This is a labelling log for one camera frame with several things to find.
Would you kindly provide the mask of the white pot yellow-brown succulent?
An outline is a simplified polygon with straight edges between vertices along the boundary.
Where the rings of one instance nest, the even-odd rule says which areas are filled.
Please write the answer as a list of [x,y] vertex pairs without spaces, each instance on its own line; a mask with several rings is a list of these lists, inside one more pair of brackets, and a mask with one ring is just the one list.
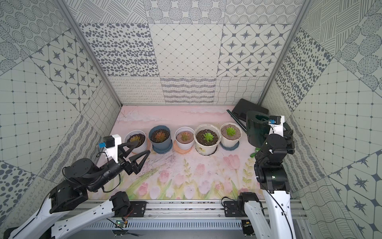
[[138,145],[132,151],[135,154],[142,153],[149,149],[149,143],[145,132],[133,130],[125,137],[125,142],[137,142]]

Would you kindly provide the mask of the dark green watering can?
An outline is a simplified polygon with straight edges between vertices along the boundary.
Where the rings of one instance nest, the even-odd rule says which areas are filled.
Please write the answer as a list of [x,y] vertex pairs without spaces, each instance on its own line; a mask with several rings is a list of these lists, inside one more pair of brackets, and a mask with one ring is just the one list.
[[247,135],[248,142],[255,147],[260,148],[269,134],[268,125],[269,116],[257,111],[248,111],[245,124],[230,110],[227,110],[230,116],[235,120],[244,133]]

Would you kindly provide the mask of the blue-grey pot red succulent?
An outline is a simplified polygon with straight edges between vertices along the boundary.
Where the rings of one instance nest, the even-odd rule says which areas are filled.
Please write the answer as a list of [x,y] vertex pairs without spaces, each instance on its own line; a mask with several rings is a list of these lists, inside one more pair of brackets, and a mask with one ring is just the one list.
[[153,150],[159,154],[169,152],[173,146],[170,129],[165,125],[158,125],[149,131],[149,139]]

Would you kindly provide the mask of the white pot pink succulent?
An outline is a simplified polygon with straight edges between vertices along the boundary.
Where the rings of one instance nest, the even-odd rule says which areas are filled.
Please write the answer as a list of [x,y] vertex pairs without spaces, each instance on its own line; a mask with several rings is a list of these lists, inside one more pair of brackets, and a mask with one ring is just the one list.
[[179,154],[186,154],[191,151],[194,146],[195,131],[187,126],[180,127],[175,132],[175,142],[173,143],[174,151]]

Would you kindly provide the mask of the white pot bright green succulent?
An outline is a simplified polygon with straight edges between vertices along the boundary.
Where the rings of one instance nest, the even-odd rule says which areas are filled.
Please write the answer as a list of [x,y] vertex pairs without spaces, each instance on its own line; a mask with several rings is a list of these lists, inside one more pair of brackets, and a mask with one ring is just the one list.
[[220,132],[222,135],[220,144],[225,150],[233,151],[238,148],[243,133],[237,124],[225,123],[221,126]]

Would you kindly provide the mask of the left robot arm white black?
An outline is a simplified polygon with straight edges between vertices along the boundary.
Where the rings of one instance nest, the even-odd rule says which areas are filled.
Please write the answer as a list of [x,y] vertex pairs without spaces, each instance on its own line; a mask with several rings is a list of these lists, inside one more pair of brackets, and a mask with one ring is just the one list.
[[82,158],[62,169],[65,180],[53,188],[40,208],[21,226],[7,229],[5,239],[66,239],[87,226],[103,219],[128,216],[142,217],[146,204],[137,206],[130,202],[125,191],[118,191],[108,200],[68,219],[70,211],[88,200],[89,192],[103,190],[114,177],[125,171],[128,175],[138,174],[150,155],[146,150],[136,155],[131,152],[138,145],[136,141],[115,145],[116,158],[103,166],[96,166],[90,159]]

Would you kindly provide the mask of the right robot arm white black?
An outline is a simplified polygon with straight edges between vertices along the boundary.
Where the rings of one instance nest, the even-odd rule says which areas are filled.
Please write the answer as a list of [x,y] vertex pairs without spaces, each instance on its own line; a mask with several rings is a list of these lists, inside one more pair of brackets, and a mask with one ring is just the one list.
[[255,193],[240,193],[238,209],[244,213],[258,239],[294,239],[290,208],[290,185],[282,165],[287,154],[294,154],[293,130],[284,129],[284,116],[270,116],[270,131],[255,154],[254,170],[261,190],[265,193],[268,217]]

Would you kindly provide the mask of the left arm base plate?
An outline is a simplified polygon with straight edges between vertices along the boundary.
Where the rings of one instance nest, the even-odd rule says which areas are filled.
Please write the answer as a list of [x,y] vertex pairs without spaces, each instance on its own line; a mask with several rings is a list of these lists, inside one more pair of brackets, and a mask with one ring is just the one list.
[[131,201],[126,218],[143,218],[146,211],[147,201]]

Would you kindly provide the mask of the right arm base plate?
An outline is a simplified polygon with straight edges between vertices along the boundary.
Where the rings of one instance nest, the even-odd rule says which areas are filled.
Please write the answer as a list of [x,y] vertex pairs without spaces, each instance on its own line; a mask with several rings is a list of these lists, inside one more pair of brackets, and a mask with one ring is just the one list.
[[224,214],[227,218],[233,217],[247,217],[244,212],[241,212],[238,208],[238,204],[236,201],[223,201]]

